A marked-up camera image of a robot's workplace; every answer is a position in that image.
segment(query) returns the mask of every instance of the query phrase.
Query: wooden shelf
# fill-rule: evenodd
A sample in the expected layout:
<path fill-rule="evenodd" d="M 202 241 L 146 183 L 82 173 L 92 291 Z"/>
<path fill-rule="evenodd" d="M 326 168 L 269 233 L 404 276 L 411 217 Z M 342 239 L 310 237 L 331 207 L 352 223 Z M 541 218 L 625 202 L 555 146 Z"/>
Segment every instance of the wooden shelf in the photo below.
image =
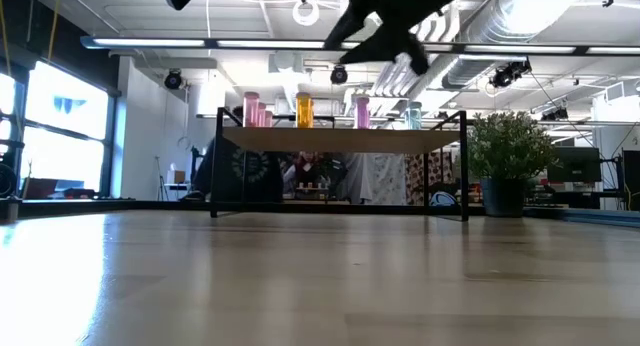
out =
<path fill-rule="evenodd" d="M 224 137 L 245 150 L 428 153 L 460 139 L 458 131 L 241 128 Z"/>

